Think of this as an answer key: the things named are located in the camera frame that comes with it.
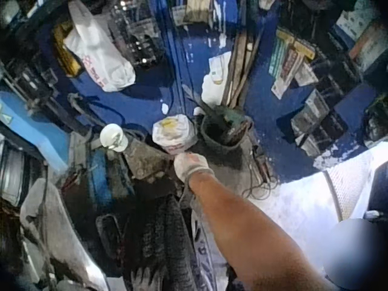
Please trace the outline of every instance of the plastic bag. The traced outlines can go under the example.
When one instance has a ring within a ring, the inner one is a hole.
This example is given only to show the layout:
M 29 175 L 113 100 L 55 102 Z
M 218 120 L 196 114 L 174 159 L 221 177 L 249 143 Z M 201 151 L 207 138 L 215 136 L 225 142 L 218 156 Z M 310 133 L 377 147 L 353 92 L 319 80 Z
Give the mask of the plastic bag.
M 186 115 L 178 114 L 166 117 L 155 123 L 152 128 L 152 140 L 167 153 L 177 155 L 196 144 L 196 130 Z
M 80 1 L 69 2 L 74 29 L 64 44 L 84 63 L 90 77 L 105 92 L 119 91 L 135 82 L 135 71 L 87 7 Z

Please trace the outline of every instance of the white container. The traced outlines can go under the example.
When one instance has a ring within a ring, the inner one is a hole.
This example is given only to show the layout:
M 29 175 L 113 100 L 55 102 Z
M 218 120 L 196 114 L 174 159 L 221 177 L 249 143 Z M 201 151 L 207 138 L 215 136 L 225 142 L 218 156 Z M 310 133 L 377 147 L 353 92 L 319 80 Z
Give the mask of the white container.
M 198 138 L 192 122 L 186 115 L 178 114 L 155 123 L 152 140 L 167 153 L 177 155 L 194 146 Z

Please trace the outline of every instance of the white lid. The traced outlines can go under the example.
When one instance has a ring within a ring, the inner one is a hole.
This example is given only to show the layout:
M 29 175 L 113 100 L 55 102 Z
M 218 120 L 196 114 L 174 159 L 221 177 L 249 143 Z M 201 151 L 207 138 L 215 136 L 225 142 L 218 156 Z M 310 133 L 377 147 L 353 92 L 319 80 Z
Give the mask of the white lid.
M 128 146 L 128 139 L 122 128 L 114 123 L 108 124 L 102 129 L 99 140 L 103 147 L 118 153 L 123 152 Z

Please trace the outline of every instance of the paper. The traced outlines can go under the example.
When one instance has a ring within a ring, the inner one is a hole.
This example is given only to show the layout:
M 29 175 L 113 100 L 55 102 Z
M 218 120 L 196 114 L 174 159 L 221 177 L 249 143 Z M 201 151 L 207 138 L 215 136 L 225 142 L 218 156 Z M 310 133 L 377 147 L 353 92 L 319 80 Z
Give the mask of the paper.
M 306 62 L 303 62 L 295 74 L 295 80 L 300 87 L 314 84 L 319 81 L 315 76 L 314 71 L 311 69 L 311 66 Z

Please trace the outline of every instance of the white glove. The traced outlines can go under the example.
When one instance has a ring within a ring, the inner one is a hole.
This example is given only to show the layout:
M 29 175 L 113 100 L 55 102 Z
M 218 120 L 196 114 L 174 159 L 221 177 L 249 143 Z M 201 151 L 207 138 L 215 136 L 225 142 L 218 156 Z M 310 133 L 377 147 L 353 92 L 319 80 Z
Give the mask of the white glove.
M 186 183 L 195 172 L 207 172 L 214 175 L 214 172 L 204 156 L 196 153 L 180 153 L 174 160 L 175 173 L 178 178 Z

